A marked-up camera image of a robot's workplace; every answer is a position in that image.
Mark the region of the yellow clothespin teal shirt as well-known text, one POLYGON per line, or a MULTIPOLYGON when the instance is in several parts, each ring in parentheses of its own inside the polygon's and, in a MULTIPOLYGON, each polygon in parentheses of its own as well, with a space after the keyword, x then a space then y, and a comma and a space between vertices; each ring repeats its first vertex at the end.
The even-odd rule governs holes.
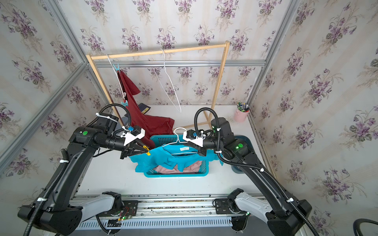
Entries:
POLYGON ((146 154, 147 154, 148 156, 150 156, 151 153, 150 153, 149 148, 148 148, 146 145, 144 145, 143 148, 146 150, 146 154))

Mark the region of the white hanger of teal shirt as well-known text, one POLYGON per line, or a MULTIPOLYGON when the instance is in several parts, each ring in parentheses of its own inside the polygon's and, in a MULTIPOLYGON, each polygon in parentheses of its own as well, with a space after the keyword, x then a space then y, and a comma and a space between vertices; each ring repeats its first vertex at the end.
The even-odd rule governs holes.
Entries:
MULTIPOLYGON (((184 130, 184 131, 187 131, 186 128, 183 128, 183 127, 178 127, 178 128, 175 128, 173 133, 177 136, 177 140, 175 142, 171 142, 171 143, 167 143, 167 144, 164 144, 162 145, 162 147, 166 147, 166 146, 173 146, 173 145, 176 145, 176 144, 181 144, 183 145, 184 143, 186 143, 186 141, 182 141, 182 138, 180 137, 180 135, 177 133, 178 130, 184 130)), ((183 150, 180 150, 179 152, 177 153, 172 153, 172 155, 183 155, 183 154, 195 154, 197 153, 197 151, 193 151, 193 150, 190 150, 189 147, 185 146, 183 148, 183 150)))

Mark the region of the teal t-shirt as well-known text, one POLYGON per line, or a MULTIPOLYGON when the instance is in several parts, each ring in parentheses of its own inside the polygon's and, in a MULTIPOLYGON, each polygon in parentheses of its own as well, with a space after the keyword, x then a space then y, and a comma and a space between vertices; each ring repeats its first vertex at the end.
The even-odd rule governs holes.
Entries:
POLYGON ((197 173, 203 163, 218 160, 216 154, 208 156, 200 156, 195 154, 172 155, 183 150, 184 145, 173 145, 166 147, 157 147, 150 151, 151 155, 146 153, 131 157, 131 161, 137 164, 135 171, 138 173, 146 173, 154 170, 159 174, 181 174, 181 173, 197 173))

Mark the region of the white wire hanger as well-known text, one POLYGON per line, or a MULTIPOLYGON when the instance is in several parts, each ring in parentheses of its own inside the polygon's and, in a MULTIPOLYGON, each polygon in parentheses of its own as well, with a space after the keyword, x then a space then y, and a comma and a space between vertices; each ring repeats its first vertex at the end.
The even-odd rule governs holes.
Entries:
POLYGON ((160 69, 154 69, 154 75, 159 82, 161 88, 163 89, 165 95, 167 96, 168 100, 170 101, 171 105, 178 111, 178 113, 182 114, 182 107, 178 98, 177 89, 175 85, 173 84, 173 81, 170 77, 170 75, 167 72, 166 69, 166 54, 163 49, 158 50, 159 53, 163 55, 163 66, 160 69), (163 82, 161 81, 161 72, 165 74, 165 76, 168 79, 167 85, 163 85, 163 82))

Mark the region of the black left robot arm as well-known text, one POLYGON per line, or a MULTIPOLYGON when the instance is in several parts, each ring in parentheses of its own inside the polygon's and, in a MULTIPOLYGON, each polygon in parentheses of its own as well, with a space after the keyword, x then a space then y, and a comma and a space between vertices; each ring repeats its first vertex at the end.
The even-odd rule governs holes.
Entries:
POLYGON ((18 217, 27 222, 23 234, 28 236, 32 228, 37 228, 67 236, 93 216, 104 212, 120 214, 124 208, 122 196, 112 191, 77 205, 71 205, 70 200, 98 149, 120 151, 121 158, 148 153, 141 141, 144 136, 144 129, 132 126, 126 106, 117 103, 106 105, 92 122, 76 128, 68 147, 61 149, 59 167, 47 186, 32 203, 20 207, 18 217))

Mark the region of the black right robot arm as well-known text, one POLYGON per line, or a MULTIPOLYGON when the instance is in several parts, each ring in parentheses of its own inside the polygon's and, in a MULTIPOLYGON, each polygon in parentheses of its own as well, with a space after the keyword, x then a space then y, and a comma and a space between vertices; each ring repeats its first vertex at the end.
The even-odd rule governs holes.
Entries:
POLYGON ((194 126, 194 130, 184 136, 185 140, 201 155, 211 149, 221 162, 238 167, 266 199, 261 201, 242 189, 236 189, 228 196, 231 208, 251 213, 265 222, 276 236, 294 236, 304 225, 308 226, 313 235, 319 234, 309 220, 312 210, 309 202, 298 200, 287 191, 260 162, 254 148, 234 136, 225 118, 218 117, 213 109, 203 107, 195 113, 194 126), (211 136, 198 128, 198 116, 205 111, 214 116, 211 121, 211 136))

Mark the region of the white hanger of red shirt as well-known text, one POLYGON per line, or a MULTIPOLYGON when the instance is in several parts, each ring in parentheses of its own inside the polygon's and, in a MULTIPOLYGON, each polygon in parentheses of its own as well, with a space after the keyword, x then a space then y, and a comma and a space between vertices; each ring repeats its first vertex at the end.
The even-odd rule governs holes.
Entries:
POLYGON ((118 72, 116 72, 116 71, 114 70, 113 63, 112 63, 112 61, 110 60, 109 55, 107 54, 106 56, 107 56, 107 59, 108 59, 110 65, 111 65, 111 67, 112 67, 112 69, 113 69, 113 71, 114 71, 114 73, 115 73, 115 75, 116 75, 116 78, 117 78, 117 81, 118 81, 118 84, 119 84, 119 88, 120 88, 120 92, 121 92, 121 96, 122 96, 122 100, 127 100, 127 99, 125 98, 126 93, 125 93, 124 90, 123 90, 123 86, 122 86, 122 83, 121 83, 121 80, 120 80, 119 74, 118 74, 118 72))

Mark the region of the teal perforated plastic basket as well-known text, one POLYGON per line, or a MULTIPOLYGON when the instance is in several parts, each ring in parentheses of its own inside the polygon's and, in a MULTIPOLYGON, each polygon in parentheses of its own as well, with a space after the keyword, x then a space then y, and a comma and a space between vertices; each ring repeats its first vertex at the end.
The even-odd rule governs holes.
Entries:
POLYGON ((200 156, 197 150, 184 146, 181 135, 156 135, 150 138, 156 148, 145 154, 136 171, 148 178, 204 177, 209 172, 213 154, 200 156))

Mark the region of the dark teal plastic tub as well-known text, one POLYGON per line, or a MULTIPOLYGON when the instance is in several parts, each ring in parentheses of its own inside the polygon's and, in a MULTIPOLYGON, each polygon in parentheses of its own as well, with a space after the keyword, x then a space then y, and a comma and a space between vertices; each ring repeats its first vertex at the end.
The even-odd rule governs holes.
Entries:
POLYGON ((255 152, 254 148, 248 137, 236 135, 235 138, 237 139, 235 154, 237 157, 240 157, 242 161, 244 161, 245 156, 250 153, 249 149, 251 149, 252 152, 255 152))

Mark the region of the dark cover notebook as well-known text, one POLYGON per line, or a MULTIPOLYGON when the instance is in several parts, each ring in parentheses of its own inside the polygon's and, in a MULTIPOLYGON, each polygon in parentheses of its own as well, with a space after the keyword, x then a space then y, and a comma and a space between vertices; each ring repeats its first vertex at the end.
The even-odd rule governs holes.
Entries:
POLYGON ((139 108, 139 110, 140 110, 140 112, 141 112, 142 114, 146 114, 146 113, 149 112, 150 109, 151 109, 150 106, 148 106, 148 105, 146 105, 146 104, 144 104, 144 103, 140 103, 140 104, 138 105, 138 108, 139 108))

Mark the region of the pink pen cup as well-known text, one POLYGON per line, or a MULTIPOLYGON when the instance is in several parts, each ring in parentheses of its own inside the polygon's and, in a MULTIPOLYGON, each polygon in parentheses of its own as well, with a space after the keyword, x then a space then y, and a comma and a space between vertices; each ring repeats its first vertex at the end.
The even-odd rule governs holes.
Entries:
POLYGON ((250 112, 250 106, 246 103, 239 102, 237 104, 237 110, 235 111, 235 114, 234 114, 235 121, 239 123, 244 122, 249 112, 250 112))

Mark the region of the teal clothespin red shirt lower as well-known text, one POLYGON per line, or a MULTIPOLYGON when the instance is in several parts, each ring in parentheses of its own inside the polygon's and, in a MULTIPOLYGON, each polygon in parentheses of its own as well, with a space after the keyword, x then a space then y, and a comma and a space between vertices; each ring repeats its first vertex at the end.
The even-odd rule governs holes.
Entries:
POLYGON ((128 103, 127 100, 123 100, 123 101, 121 102, 121 104, 122 104, 123 106, 125 106, 125 107, 128 107, 128 106, 129 106, 129 103, 128 103))

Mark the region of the teal clothespin on red shirt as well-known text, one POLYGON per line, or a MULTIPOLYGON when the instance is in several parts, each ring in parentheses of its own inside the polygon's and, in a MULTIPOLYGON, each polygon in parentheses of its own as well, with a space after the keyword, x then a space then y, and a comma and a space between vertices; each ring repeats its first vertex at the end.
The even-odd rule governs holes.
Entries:
POLYGON ((120 67, 119 67, 119 64, 117 64, 117 65, 113 65, 113 67, 114 67, 114 70, 115 70, 116 72, 121 71, 121 69, 120 69, 120 67))

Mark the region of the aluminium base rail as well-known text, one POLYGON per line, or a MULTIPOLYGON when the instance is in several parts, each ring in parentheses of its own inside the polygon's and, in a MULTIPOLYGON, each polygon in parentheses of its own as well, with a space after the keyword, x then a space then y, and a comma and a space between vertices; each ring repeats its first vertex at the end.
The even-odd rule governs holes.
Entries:
MULTIPOLYGON (((303 224, 297 202, 286 196, 276 196, 273 199, 278 202, 278 207, 274 207, 272 202, 263 201, 250 196, 241 189, 236 189, 228 198, 216 199, 214 208, 217 214, 250 213, 265 222, 273 233, 294 235, 303 224)), ((152 209, 157 209, 158 212, 169 211, 172 214, 178 214, 180 211, 205 211, 209 206, 209 201, 206 201, 204 205, 201 205, 200 202, 186 200, 163 201, 161 203, 154 202, 152 209)), ((93 216, 98 217, 102 213, 123 218, 135 215, 136 211, 123 203, 120 194, 105 192, 96 198, 77 203, 76 206, 56 201, 54 206, 49 206, 42 214, 40 223, 45 225, 50 232, 67 236, 81 222, 93 216)))

